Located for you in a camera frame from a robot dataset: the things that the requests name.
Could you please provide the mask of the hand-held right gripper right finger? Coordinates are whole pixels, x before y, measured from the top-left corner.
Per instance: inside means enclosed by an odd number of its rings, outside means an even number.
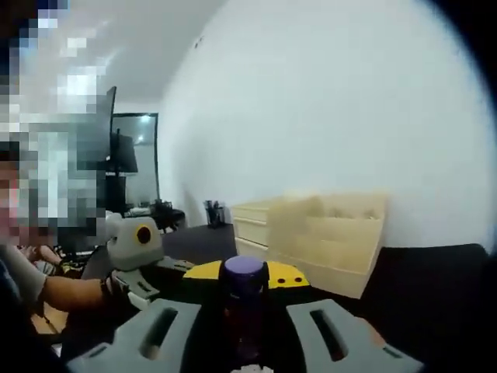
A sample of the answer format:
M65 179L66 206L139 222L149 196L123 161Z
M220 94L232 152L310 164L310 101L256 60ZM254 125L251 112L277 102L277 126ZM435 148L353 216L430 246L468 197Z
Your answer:
M386 343L295 267L270 261L266 365L275 372L421 372L421 361Z

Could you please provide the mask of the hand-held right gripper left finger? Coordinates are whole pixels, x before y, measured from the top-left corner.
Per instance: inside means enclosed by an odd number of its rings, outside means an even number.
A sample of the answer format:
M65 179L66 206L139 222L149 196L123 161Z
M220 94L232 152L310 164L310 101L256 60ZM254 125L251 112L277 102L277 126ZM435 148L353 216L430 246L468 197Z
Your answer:
M225 372L207 349L193 350L198 304L157 299L101 343L68 362L71 372Z

